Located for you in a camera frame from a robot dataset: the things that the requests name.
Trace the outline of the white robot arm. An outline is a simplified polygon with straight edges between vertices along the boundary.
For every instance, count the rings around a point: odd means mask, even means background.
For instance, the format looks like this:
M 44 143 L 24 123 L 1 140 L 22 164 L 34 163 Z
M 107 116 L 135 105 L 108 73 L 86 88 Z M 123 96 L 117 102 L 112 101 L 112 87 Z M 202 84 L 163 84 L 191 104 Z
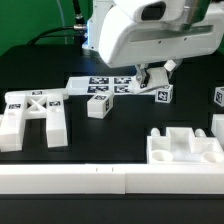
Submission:
M 172 72 L 182 60 L 215 52 L 224 37 L 224 3 L 212 0 L 93 0 L 85 50 L 111 68 L 134 66 L 136 83 L 151 63 Z

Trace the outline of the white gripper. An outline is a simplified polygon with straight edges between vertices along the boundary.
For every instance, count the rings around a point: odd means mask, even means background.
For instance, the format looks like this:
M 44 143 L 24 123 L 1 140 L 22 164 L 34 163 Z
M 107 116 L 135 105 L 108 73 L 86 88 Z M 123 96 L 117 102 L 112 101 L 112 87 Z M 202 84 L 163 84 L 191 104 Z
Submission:
M 223 37 L 224 4 L 185 4 L 169 22 L 134 22 L 114 5 L 103 21 L 98 52 L 111 68 L 136 65 L 136 81 L 145 88 L 150 74 L 144 63 L 167 61 L 171 78 L 183 58 L 215 52 Z

